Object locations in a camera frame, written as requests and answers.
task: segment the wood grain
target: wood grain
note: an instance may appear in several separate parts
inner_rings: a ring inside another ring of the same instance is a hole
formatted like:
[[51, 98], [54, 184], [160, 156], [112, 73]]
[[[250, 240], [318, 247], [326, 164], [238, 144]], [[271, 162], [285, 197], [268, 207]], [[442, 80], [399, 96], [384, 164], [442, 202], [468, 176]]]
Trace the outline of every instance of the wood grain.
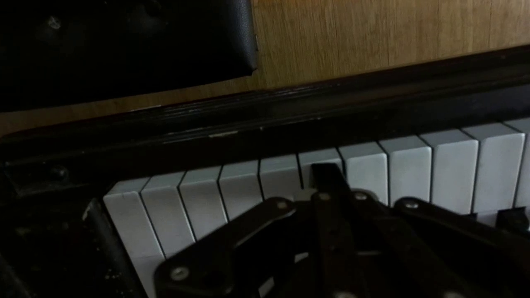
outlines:
[[258, 71], [197, 88], [0, 114], [0, 134], [530, 43], [526, 0], [253, 0]]

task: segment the bolt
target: bolt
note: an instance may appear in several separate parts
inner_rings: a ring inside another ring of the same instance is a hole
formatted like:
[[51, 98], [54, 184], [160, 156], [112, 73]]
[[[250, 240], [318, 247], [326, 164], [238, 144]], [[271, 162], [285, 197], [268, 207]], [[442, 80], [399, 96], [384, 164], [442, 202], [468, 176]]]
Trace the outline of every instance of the bolt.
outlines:
[[404, 202], [404, 207], [405, 207], [405, 209], [419, 209], [419, 204], [417, 204], [417, 202], [412, 202], [412, 201], [405, 201], [405, 202]]
[[460, 295], [458, 292], [445, 292], [444, 298], [465, 298], [465, 297]]
[[283, 202], [283, 201], [280, 201], [280, 202], [276, 204], [276, 207], [281, 209], [281, 210], [285, 210], [285, 209], [288, 209], [288, 204]]
[[356, 295], [349, 293], [349, 292], [336, 292], [333, 295], [333, 298], [356, 298]]
[[188, 277], [188, 268], [187, 267], [177, 267], [170, 272], [170, 280], [174, 282], [182, 282]]
[[48, 27], [53, 30], [59, 30], [63, 27], [61, 20], [54, 15], [48, 18]]
[[318, 192], [318, 199], [321, 201], [331, 201], [331, 196], [328, 192]]
[[367, 199], [367, 196], [366, 196], [366, 194], [362, 194], [362, 192], [356, 192], [356, 194], [354, 194], [354, 199], [356, 199], [356, 201], [366, 201], [366, 199]]

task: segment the white piano key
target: white piano key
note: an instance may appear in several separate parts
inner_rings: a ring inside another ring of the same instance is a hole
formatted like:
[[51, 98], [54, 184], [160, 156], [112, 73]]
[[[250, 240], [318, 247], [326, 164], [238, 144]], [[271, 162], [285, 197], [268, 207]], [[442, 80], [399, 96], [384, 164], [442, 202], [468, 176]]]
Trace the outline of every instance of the white piano key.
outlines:
[[389, 159], [389, 204], [400, 197], [430, 197], [430, 148], [415, 136], [379, 143]]
[[387, 206], [387, 161], [377, 143], [339, 148], [351, 189], [371, 191]]
[[515, 197], [525, 136], [503, 124], [463, 128], [480, 143], [473, 212], [510, 209]]
[[179, 186], [195, 239], [208, 235], [227, 222], [217, 187], [220, 167], [188, 171]]
[[478, 141], [457, 129], [420, 138], [432, 148], [430, 202], [457, 214], [470, 214]]
[[152, 275], [155, 267], [164, 262], [164, 254], [139, 196], [145, 182], [147, 179], [117, 182], [102, 197], [102, 202], [129, 254], [145, 295], [155, 298]]
[[140, 196], [165, 258], [195, 242], [177, 191], [184, 172], [154, 176]]
[[291, 199], [301, 189], [296, 156], [276, 156], [261, 159], [260, 181], [263, 199]]
[[513, 119], [506, 123], [515, 131], [525, 134], [525, 149], [518, 172], [518, 184], [516, 184], [516, 196], [515, 196], [515, 207], [530, 207], [530, 118], [525, 119]]
[[255, 207], [263, 201], [258, 161], [223, 166], [218, 187], [230, 220]]
[[298, 159], [299, 159], [301, 186], [304, 189], [314, 187], [311, 164], [336, 164], [343, 171], [343, 159], [334, 148], [301, 153], [298, 154]]

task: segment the piano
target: piano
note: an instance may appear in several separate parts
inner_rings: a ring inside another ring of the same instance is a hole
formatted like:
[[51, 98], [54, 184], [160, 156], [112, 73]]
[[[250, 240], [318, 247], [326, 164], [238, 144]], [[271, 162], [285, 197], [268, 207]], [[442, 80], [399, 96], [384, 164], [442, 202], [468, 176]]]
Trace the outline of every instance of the piano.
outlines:
[[[230, 63], [207, 81], [255, 66]], [[8, 108], [34, 95], [20, 96]], [[410, 196], [493, 225], [530, 206], [528, 134], [530, 47], [10, 134], [0, 293], [154, 298], [155, 267], [270, 197], [308, 199], [321, 162], [386, 206]]]

